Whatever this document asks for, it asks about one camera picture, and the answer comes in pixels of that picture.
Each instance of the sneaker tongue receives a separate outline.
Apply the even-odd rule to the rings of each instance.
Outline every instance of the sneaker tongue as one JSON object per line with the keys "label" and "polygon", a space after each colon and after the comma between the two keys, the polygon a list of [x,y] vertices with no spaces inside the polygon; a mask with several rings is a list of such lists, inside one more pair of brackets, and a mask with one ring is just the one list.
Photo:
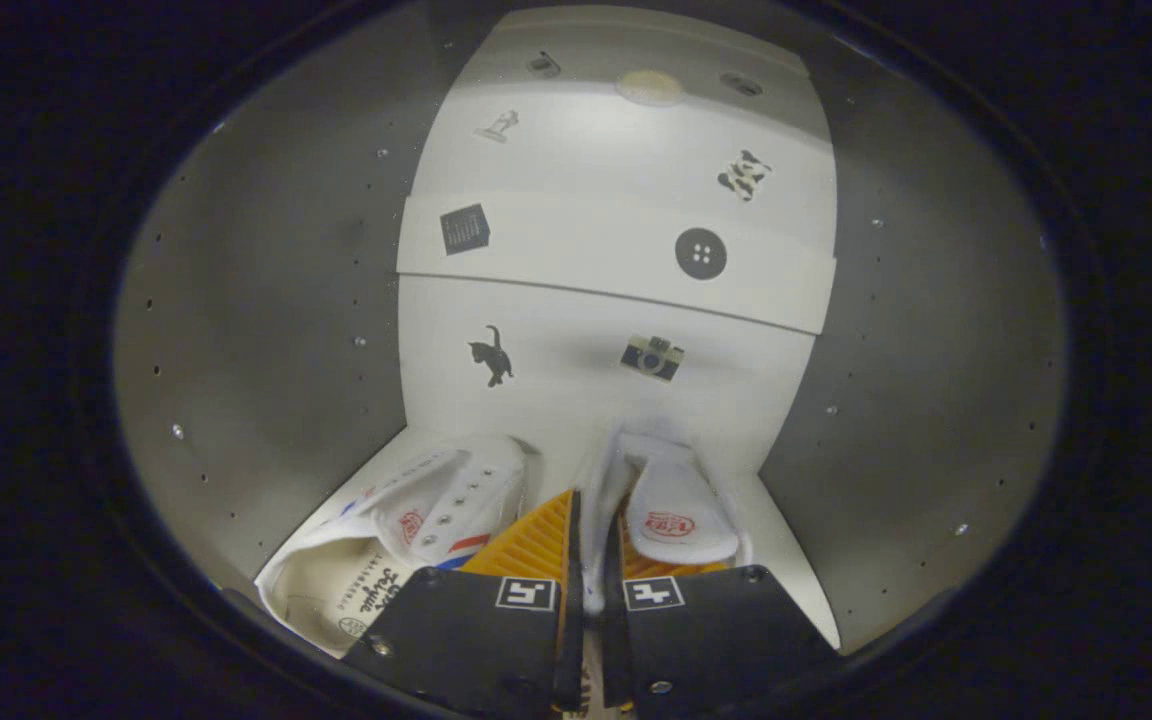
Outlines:
{"label": "sneaker tongue", "polygon": [[740,545],[713,488],[690,462],[646,462],[626,518],[635,550],[660,562],[718,562],[735,555]]}

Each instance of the white sneaker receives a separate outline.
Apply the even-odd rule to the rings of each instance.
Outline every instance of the white sneaker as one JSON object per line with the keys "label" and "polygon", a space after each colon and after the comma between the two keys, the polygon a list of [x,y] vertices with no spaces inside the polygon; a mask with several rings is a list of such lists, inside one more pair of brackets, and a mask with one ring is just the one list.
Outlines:
{"label": "white sneaker", "polygon": [[460,568],[518,517],[524,468],[507,437],[458,438],[412,458],[285,543],[256,575],[262,601],[301,637],[343,653],[412,570]]}

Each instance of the dark background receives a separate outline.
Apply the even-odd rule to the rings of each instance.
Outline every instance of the dark background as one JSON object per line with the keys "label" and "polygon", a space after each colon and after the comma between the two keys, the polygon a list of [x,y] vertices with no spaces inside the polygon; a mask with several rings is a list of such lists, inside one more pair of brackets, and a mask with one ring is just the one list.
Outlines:
{"label": "dark background", "polygon": [[[1152,717],[1152,3],[847,6],[1046,156],[1092,234],[1112,350],[1105,454],[1059,546],[833,715]],[[111,190],[225,70],[328,8],[0,3],[0,717],[339,715],[142,569],[86,492],[67,419],[73,288]]]}

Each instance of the shoe insole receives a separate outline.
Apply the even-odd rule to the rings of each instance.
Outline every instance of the shoe insole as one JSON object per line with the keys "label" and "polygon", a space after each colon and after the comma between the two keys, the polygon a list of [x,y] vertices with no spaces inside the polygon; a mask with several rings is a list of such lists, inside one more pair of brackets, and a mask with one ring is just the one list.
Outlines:
{"label": "shoe insole", "polygon": [[635,550],[660,562],[708,564],[735,555],[740,546],[718,495],[691,462],[646,462],[626,520]]}
{"label": "shoe insole", "polygon": [[362,637],[410,577],[376,538],[329,541],[294,553],[274,584],[283,622],[338,655]]}

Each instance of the cow print sticker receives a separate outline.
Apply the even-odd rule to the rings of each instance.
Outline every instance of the cow print sticker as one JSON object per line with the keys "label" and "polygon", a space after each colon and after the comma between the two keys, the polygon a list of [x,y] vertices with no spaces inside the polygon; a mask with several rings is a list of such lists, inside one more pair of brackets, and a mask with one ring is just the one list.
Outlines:
{"label": "cow print sticker", "polygon": [[755,158],[749,150],[740,151],[740,160],[727,165],[727,172],[718,174],[718,184],[726,187],[744,202],[755,198],[758,183],[772,174],[772,168],[763,160]]}

